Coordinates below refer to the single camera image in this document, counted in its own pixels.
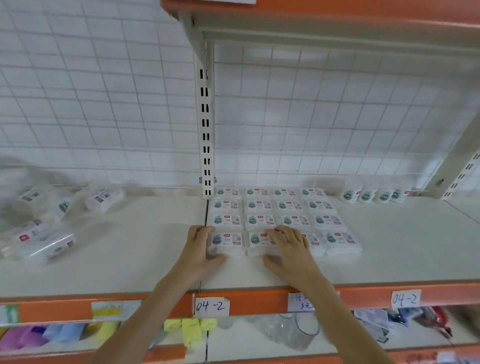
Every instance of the orange price rail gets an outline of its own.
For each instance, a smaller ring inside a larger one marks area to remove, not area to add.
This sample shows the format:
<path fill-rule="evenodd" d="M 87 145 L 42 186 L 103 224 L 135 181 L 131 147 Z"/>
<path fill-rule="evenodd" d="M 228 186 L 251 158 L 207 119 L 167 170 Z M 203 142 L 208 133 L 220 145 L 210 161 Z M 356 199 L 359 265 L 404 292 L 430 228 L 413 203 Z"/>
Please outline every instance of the orange price rail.
<path fill-rule="evenodd" d="M 387 350 L 390 357 L 396 363 L 421 364 L 432 363 L 436 361 L 439 352 L 455 352 L 457 356 L 470 356 L 480 354 L 480 345 L 457 345 L 457 346 L 436 346 L 408 348 L 400 350 Z M 268 358 L 268 359 L 250 359 L 238 360 L 235 364 L 342 364 L 343 361 L 336 354 L 309 355 L 300 357 Z"/>
<path fill-rule="evenodd" d="M 230 13 L 267 17 L 308 17 L 399 23 L 435 24 L 443 27 L 479 27 L 477 0 L 257 0 L 234 4 L 199 0 L 161 0 L 169 13 L 178 11 Z"/>
<path fill-rule="evenodd" d="M 480 303 L 480 280 L 338 285 L 340 297 L 351 309 L 391 306 L 393 291 L 422 290 L 421 305 L 454 305 Z M 220 296 L 230 300 L 230 315 L 266 315 L 287 312 L 288 293 L 293 288 L 244 290 L 208 290 L 196 297 Z"/>
<path fill-rule="evenodd" d="M 145 292 L 0 298 L 0 305 L 17 304 L 22 324 L 91 321 L 92 302 L 143 300 L 148 295 Z M 193 293 L 188 292 L 179 300 L 169 318 L 191 317 L 192 304 Z"/>
<path fill-rule="evenodd" d="M 93 350 L 88 350 L 84 352 L 0 356 L 0 361 L 4 364 L 81 364 L 93 352 Z M 187 348 L 182 344 L 162 345 L 149 349 L 142 363 L 184 359 L 186 353 Z"/>

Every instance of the person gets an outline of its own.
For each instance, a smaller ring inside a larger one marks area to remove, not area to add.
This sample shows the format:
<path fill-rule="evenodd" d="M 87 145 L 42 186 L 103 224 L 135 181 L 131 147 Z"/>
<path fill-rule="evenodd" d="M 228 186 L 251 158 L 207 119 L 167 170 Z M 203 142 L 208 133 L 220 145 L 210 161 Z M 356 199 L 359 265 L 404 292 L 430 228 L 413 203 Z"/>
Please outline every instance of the person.
<path fill-rule="evenodd" d="M 155 286 L 140 308 L 98 349 L 85 364 L 141 363 L 170 311 L 184 293 L 227 259 L 206 257 L 212 226 L 190 227 L 185 247 L 170 272 Z M 345 364 L 392 364 L 392 359 L 367 333 L 323 276 L 297 229 L 277 226 L 266 230 L 277 244 L 281 262 L 264 255 L 264 265 L 280 279 L 304 293 L 315 308 L 325 334 Z"/>

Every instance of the purple item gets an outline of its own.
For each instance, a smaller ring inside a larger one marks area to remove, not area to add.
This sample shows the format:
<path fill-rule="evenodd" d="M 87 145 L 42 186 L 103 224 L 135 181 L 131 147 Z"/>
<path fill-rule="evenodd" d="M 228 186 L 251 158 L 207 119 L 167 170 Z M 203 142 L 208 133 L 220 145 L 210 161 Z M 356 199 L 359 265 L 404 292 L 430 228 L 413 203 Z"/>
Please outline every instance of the purple item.
<path fill-rule="evenodd" d="M 33 326 L 31 330 L 24 332 L 20 337 L 19 344 L 21 347 L 36 348 L 45 345 L 48 339 L 42 335 L 47 328 L 45 326 Z"/>
<path fill-rule="evenodd" d="M 0 351 L 21 349 L 20 338 L 26 332 L 33 329 L 33 326 L 15 326 L 10 328 L 0 340 Z"/>

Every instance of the white plastic box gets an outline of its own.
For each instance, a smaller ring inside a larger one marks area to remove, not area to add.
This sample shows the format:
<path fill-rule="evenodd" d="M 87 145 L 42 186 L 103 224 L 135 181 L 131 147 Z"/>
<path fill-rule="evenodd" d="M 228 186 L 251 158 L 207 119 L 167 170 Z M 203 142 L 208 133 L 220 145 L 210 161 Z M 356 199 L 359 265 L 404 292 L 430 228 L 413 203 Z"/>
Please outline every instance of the white plastic box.
<path fill-rule="evenodd" d="M 302 188 L 300 189 L 300 197 L 303 199 L 327 198 L 327 194 L 322 188 Z"/>
<path fill-rule="evenodd" d="M 335 211 L 335 207 L 327 199 L 307 200 L 305 208 L 312 214 Z"/>
<path fill-rule="evenodd" d="M 239 200 L 232 199 L 232 198 L 227 198 L 227 199 L 222 199 L 222 198 L 215 198 L 210 200 L 208 203 L 208 210 L 212 211 L 214 213 L 223 213 L 226 211 L 233 211 L 237 212 L 239 214 L 242 213 L 242 205 Z"/>
<path fill-rule="evenodd" d="M 358 254 L 363 250 L 350 231 L 325 230 L 321 234 L 325 239 L 327 255 Z"/>
<path fill-rule="evenodd" d="M 235 187 L 217 187 L 216 197 L 231 197 L 231 198 L 241 198 L 240 190 Z"/>
<path fill-rule="evenodd" d="M 216 231 L 242 231 L 243 221 L 242 217 L 238 213 L 222 212 L 214 213 L 209 212 L 207 225 L 215 226 Z"/>
<path fill-rule="evenodd" d="M 256 214 L 258 212 L 273 212 L 272 201 L 253 198 L 243 200 L 243 210 L 247 214 Z"/>
<path fill-rule="evenodd" d="M 264 230 L 272 229 L 276 226 L 273 215 L 247 214 L 245 215 L 245 230 Z"/>
<path fill-rule="evenodd" d="M 207 253 L 209 255 L 226 254 L 229 256 L 243 256 L 245 250 L 242 244 L 241 232 L 216 231 L 208 234 Z"/>
<path fill-rule="evenodd" d="M 294 229 L 305 230 L 312 227 L 306 215 L 281 215 L 279 220 L 281 225 L 290 226 Z"/>
<path fill-rule="evenodd" d="M 247 187 L 245 189 L 245 198 L 270 198 L 272 195 L 266 188 L 259 188 L 259 187 Z"/>
<path fill-rule="evenodd" d="M 323 256 L 326 252 L 323 238 L 320 238 L 313 232 L 302 232 L 302 237 L 306 238 L 310 244 L 310 252 L 313 256 Z"/>
<path fill-rule="evenodd" d="M 278 246 L 264 231 L 251 231 L 248 233 L 247 254 L 250 256 L 263 254 L 280 256 Z"/>
<path fill-rule="evenodd" d="M 302 205 L 297 200 L 288 200 L 288 199 L 281 199 L 276 200 L 274 202 L 275 210 L 279 213 L 301 213 L 303 211 Z"/>
<path fill-rule="evenodd" d="M 314 229 L 318 230 L 329 230 L 329 229 L 337 229 L 337 230 L 345 230 L 347 226 L 345 222 L 340 218 L 340 216 L 335 213 L 320 213 L 318 214 L 311 214 L 310 223 L 313 225 Z"/>
<path fill-rule="evenodd" d="M 297 191 L 292 188 L 274 188 L 273 189 L 273 197 L 275 199 L 296 199 L 297 198 Z"/>

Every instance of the white shelf surface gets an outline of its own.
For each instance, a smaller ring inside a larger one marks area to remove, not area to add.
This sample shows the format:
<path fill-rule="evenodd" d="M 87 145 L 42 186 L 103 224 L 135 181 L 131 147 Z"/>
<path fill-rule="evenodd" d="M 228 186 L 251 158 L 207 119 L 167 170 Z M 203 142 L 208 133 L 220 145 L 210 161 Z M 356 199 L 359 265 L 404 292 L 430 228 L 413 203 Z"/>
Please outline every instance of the white shelf surface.
<path fill-rule="evenodd" d="M 459 324 L 454 326 L 454 335 L 458 326 Z M 392 323 L 389 338 L 387 343 L 380 344 L 387 350 L 452 345 L 438 331 L 425 328 L 414 321 L 410 321 L 408 328 Z M 270 341 L 253 324 L 241 317 L 227 330 L 216 328 L 210 331 L 208 338 L 208 361 L 212 362 L 335 353 L 335 346 L 327 340 L 322 331 L 305 351 L 300 352 Z"/>
<path fill-rule="evenodd" d="M 334 284 L 480 279 L 480 224 L 448 203 L 411 197 L 401 204 L 346 204 L 330 197 L 363 245 L 358 255 L 315 260 Z M 201 288 L 285 286 L 261 257 L 232 257 Z"/>
<path fill-rule="evenodd" d="M 157 344 L 170 345 L 170 344 L 183 344 L 181 329 L 167 333 L 163 340 Z M 48 342 L 47 344 L 38 348 L 24 348 L 20 350 L 14 350 L 11 352 L 1 352 L 0 361 L 2 356 L 16 356 L 16 355 L 32 355 L 32 354 L 47 354 L 47 353 L 65 353 L 65 352 L 82 352 L 97 350 L 100 347 L 100 343 L 95 339 L 95 335 L 86 339 L 80 340 L 75 343 L 56 343 Z M 168 364 L 191 364 L 191 363 L 203 363 L 205 361 L 206 352 L 206 334 L 204 333 L 204 339 L 194 348 L 188 348 L 185 359 L 168 361 Z"/>
<path fill-rule="evenodd" d="M 188 228 L 204 224 L 206 200 L 129 196 L 110 210 L 105 219 L 113 229 L 46 267 L 0 259 L 0 296 L 151 291 L 179 257 Z"/>
<path fill-rule="evenodd" d="M 447 203 L 480 223 L 480 193 L 455 195 Z"/>

